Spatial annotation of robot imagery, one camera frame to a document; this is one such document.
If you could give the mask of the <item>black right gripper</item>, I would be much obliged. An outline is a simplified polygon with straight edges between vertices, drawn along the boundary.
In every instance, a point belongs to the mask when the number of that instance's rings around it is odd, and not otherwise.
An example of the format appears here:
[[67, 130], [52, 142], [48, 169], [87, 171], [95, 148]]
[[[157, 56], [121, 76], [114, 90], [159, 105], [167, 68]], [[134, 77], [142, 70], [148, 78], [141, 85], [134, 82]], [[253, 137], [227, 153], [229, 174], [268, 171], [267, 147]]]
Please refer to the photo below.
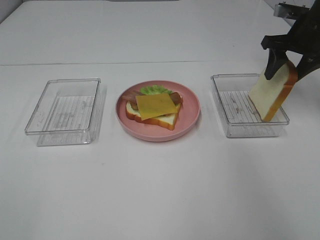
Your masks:
[[261, 46], [269, 49], [265, 78], [271, 80], [276, 72], [288, 62], [285, 51], [302, 54], [296, 66], [297, 81], [320, 68], [320, 6], [310, 8], [292, 4], [275, 5], [275, 17], [294, 20], [287, 34], [266, 35]]

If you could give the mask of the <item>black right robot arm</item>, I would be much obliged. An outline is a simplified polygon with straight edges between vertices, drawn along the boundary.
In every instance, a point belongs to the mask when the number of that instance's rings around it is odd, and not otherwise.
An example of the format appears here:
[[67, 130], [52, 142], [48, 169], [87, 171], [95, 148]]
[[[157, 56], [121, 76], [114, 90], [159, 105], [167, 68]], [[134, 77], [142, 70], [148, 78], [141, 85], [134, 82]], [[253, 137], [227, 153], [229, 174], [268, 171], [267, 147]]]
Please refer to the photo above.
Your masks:
[[275, 5], [274, 16], [294, 20], [287, 34], [266, 35], [261, 46], [269, 49], [264, 75], [270, 80], [289, 59], [287, 51], [302, 55], [296, 66], [298, 79], [320, 68], [320, 2], [310, 8], [287, 3]]

